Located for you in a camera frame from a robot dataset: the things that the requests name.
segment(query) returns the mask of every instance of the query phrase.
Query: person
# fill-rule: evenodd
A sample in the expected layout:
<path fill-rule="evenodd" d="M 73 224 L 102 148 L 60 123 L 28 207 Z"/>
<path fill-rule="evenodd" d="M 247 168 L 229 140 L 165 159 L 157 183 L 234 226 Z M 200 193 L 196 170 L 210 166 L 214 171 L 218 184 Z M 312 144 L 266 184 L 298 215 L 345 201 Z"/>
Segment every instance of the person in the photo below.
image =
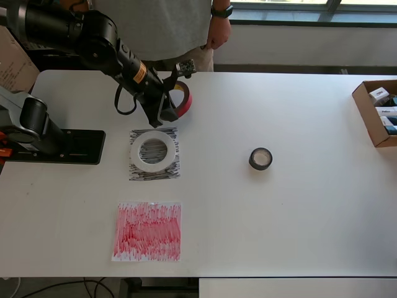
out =
<path fill-rule="evenodd" d="M 60 0 L 66 9 L 78 2 Z M 157 70 L 193 59 L 197 71 L 213 71 L 213 50 L 231 33 L 225 17 L 232 11 L 230 0 L 213 0 L 212 5 L 211 0 L 94 0 L 94 9 L 109 16 L 123 42 Z"/>

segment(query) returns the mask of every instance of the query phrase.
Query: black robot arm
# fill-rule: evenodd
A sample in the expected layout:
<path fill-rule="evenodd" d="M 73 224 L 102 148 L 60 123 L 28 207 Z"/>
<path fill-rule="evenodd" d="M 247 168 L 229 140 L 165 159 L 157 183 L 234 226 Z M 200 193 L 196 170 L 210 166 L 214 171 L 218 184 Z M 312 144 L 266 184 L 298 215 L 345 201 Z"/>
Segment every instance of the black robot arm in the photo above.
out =
<path fill-rule="evenodd" d="M 88 68 L 111 76 L 119 84 L 115 98 L 118 111 L 118 96 L 125 88 L 135 102 L 139 101 L 153 127 L 162 125 L 163 120 L 178 119 L 169 91 L 178 77 L 195 72 L 192 60 L 176 65 L 172 75 L 162 81 L 118 38 L 114 22 L 99 11 L 73 12 L 40 0 L 13 0 L 0 7 L 0 24 L 4 20 L 20 39 L 75 53 Z M 119 113 L 128 115 L 134 110 Z"/>

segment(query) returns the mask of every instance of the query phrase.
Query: black mounting plate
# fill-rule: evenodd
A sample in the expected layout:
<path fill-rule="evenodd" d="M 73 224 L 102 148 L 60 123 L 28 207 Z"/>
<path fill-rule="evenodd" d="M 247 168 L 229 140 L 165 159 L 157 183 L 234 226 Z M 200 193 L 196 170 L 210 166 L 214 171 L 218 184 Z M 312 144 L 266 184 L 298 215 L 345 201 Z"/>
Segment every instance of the black mounting plate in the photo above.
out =
<path fill-rule="evenodd" d="M 46 155 L 36 151 L 28 151 L 16 144 L 9 146 L 14 149 L 6 161 L 28 163 L 70 163 L 77 165 L 98 165 L 105 143 L 105 132 L 102 130 L 63 129 L 68 138 L 68 146 L 57 155 Z"/>

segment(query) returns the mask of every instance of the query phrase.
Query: wall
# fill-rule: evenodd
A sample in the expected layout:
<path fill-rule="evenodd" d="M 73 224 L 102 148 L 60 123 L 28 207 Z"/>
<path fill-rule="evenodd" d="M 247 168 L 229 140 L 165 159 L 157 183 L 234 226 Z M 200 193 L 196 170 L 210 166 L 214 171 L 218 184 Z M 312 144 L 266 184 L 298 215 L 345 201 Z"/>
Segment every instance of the wall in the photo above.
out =
<path fill-rule="evenodd" d="M 397 66 L 397 29 L 233 25 L 214 62 Z"/>

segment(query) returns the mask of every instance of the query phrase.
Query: cardboard box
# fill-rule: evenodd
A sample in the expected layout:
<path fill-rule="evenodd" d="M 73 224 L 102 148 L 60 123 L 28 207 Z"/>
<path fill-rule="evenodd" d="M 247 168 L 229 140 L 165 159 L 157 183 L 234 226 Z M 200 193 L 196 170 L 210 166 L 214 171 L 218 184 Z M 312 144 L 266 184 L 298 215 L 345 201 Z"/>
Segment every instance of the cardboard box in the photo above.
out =
<path fill-rule="evenodd" d="M 0 26 L 0 86 L 10 91 L 32 88 L 40 73 L 11 33 Z"/>
<path fill-rule="evenodd" d="M 397 146 L 397 135 L 388 135 L 369 96 L 369 92 L 380 87 L 385 88 L 390 94 L 397 95 L 397 80 L 365 81 L 353 92 L 353 98 L 374 146 L 394 147 Z"/>

